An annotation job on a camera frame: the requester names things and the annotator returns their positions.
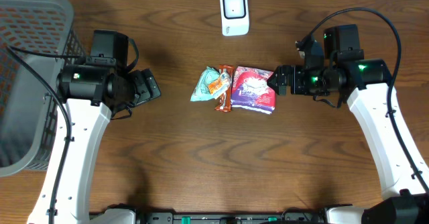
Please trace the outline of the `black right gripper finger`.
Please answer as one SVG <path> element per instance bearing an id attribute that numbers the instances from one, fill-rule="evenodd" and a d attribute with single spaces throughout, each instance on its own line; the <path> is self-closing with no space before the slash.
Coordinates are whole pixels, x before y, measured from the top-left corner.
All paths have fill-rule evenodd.
<path id="1" fill-rule="evenodd" d="M 278 66 L 273 74 L 268 78 L 268 82 L 279 82 L 282 75 L 282 66 Z"/>
<path id="2" fill-rule="evenodd" d="M 267 85 L 273 89 L 277 95 L 286 95 L 287 82 L 273 79 L 267 81 Z"/>

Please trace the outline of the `brown orange candy bar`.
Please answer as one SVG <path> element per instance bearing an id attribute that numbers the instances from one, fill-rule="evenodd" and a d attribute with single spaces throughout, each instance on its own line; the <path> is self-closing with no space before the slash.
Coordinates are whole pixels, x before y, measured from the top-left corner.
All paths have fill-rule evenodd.
<path id="1" fill-rule="evenodd" d="M 217 111 L 230 112 L 231 111 L 231 88 L 233 86 L 233 73 L 234 67 L 222 64 L 219 67 L 219 72 L 222 74 L 226 72 L 230 77 L 230 85 L 228 89 L 219 97 L 219 104 L 215 107 Z"/>

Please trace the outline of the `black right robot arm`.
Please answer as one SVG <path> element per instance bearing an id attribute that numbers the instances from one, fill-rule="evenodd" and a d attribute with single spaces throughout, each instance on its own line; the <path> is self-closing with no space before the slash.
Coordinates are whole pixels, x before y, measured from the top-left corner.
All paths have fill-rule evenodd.
<path id="1" fill-rule="evenodd" d="M 337 205 L 325 208 L 325 223 L 427 223 L 428 166 L 418 151 L 398 105 L 392 76 L 382 59 L 365 59 L 356 25 L 324 31 L 298 42 L 302 66 L 283 65 L 268 78 L 276 94 L 311 96 L 326 102 L 339 93 L 335 107 L 346 103 L 368 143 L 379 175 L 382 201 L 370 208 Z"/>

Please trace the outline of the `orange white small packet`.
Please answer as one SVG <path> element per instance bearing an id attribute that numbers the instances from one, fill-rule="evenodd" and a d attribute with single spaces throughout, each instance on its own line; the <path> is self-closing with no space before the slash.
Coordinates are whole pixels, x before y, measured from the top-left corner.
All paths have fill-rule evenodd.
<path id="1" fill-rule="evenodd" d="M 210 95 L 214 99 L 217 99 L 227 91 L 230 85 L 231 85 L 230 74 L 228 72 L 223 72 L 219 75 L 219 77 L 216 80 L 214 80 L 208 85 L 208 90 Z"/>

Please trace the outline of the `red purple snack packet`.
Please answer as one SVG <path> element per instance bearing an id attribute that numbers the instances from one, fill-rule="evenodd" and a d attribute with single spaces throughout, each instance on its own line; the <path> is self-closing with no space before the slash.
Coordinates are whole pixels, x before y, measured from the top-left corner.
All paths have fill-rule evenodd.
<path id="1" fill-rule="evenodd" d="M 272 74 L 268 70 L 238 66 L 233 75 L 232 107 L 272 114 L 276 93 L 267 85 Z"/>

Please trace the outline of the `green wipes packet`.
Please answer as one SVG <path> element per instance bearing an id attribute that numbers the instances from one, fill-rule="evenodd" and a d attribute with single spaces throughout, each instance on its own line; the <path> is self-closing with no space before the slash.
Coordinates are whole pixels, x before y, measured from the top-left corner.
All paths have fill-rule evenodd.
<path id="1" fill-rule="evenodd" d="M 213 99 L 213 96 L 210 94 L 208 86 L 210 83 L 214 82 L 220 76 L 219 72 L 209 66 L 202 72 L 198 83 L 191 95 L 190 101 L 208 101 Z"/>

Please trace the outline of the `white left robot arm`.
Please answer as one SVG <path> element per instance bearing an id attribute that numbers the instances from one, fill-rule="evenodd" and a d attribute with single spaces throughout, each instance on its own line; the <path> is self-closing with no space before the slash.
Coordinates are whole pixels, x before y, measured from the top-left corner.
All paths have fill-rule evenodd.
<path id="1" fill-rule="evenodd" d="M 91 217 L 89 196 L 103 134 L 115 114 L 161 95 L 150 70 L 128 62 L 135 42 L 125 34 L 96 30 L 90 54 L 66 65 L 54 95 L 59 112 L 44 185 L 28 223 L 136 223 L 137 211 L 115 205 Z"/>

